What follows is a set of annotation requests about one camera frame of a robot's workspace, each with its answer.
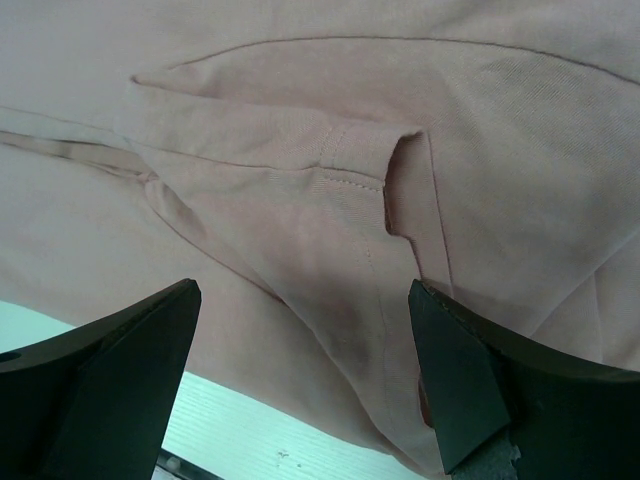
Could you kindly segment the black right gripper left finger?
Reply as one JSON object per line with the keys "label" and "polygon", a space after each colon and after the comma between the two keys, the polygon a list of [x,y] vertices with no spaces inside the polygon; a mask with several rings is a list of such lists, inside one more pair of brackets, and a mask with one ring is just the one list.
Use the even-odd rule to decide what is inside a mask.
{"label": "black right gripper left finger", "polygon": [[4,479],[149,479],[191,348],[191,279],[1,355]]}

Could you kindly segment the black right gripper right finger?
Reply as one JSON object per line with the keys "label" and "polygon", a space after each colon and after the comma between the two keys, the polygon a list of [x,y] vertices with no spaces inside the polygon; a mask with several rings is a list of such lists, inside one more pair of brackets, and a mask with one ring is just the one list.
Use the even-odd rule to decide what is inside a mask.
{"label": "black right gripper right finger", "polygon": [[639,475],[639,375],[554,350],[415,281],[411,326],[454,479]]}

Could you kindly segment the pink t-shirt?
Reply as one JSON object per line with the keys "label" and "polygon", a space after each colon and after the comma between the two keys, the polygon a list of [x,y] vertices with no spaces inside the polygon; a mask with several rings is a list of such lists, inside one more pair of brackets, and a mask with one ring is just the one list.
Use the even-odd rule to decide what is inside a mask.
{"label": "pink t-shirt", "polygon": [[191,372],[424,477],[420,279],[639,366],[635,1],[5,1],[1,297],[182,278]]}

